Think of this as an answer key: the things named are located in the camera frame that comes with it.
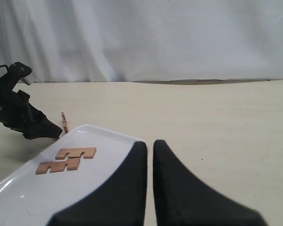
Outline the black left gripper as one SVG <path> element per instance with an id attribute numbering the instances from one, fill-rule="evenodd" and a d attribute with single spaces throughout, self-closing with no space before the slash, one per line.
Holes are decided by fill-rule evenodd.
<path id="1" fill-rule="evenodd" d="M 59 139 L 62 129 L 29 103 L 30 95 L 13 91 L 19 80 L 9 70 L 0 77 L 0 122 L 11 130 L 23 132 L 26 139 Z"/>

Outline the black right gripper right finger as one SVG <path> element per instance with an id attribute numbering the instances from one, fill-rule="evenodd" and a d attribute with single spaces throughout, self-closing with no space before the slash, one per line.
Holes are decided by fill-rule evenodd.
<path id="1" fill-rule="evenodd" d="M 153 145 L 153 194 L 159 226 L 267 225 L 259 212 L 198 179 L 164 140 Z"/>

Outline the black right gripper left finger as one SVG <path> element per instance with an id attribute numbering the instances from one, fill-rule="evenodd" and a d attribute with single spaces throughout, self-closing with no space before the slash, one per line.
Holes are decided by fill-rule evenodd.
<path id="1" fill-rule="evenodd" d="M 147 146 L 133 144 L 117 170 L 94 192 L 55 213 L 49 226 L 142 226 L 147 194 Z"/>

